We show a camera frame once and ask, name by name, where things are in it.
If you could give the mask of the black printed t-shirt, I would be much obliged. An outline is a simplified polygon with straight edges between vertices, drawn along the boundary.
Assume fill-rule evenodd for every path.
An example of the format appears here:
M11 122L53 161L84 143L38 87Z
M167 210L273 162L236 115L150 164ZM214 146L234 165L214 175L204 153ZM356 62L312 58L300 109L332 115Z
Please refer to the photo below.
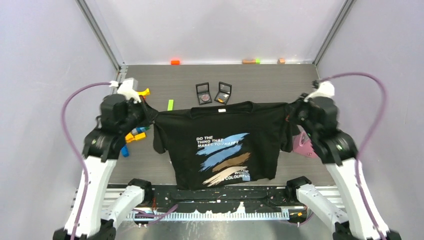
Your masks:
M293 150L297 125L286 102L160 111L153 148L168 153L176 185L202 190L276 177L280 152Z

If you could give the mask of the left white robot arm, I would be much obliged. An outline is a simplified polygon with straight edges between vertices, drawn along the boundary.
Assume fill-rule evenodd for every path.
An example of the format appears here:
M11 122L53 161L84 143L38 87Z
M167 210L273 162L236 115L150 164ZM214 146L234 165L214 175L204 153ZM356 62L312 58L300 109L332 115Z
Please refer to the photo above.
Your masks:
M148 207L154 199L150 181L134 178L123 193L102 210L105 194L126 135L137 127L153 123L157 111L143 97L136 100L122 94L106 96L100 104L96 127L85 137L83 171L71 214L54 240L113 240L117 229L138 205Z

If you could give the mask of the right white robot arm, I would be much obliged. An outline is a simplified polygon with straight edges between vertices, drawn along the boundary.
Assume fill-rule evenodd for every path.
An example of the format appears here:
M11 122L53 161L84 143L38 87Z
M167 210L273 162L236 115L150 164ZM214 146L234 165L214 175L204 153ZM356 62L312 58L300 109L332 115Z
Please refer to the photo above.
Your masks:
M286 121L300 125L309 136L314 152L338 188L344 209L324 197L305 176L287 181L287 202L307 206L331 230L334 240L401 239L366 201L368 191L356 159L358 150L353 138L338 129L338 108L334 101L303 93L291 107Z

